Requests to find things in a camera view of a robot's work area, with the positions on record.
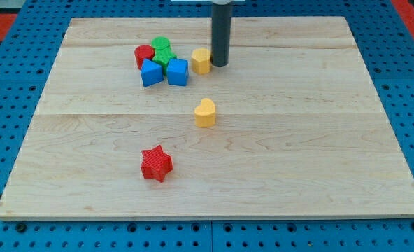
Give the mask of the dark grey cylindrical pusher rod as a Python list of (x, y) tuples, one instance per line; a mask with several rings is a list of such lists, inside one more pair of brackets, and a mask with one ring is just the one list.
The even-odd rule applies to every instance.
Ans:
[(211, 62), (215, 67), (229, 63), (232, 9), (230, 2), (213, 2), (211, 6)]

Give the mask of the white rod mount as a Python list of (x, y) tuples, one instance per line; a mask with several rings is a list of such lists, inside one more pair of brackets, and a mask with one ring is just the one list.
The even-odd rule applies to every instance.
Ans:
[(170, 0), (175, 4), (201, 4), (201, 5), (227, 5), (227, 4), (244, 4), (245, 0)]

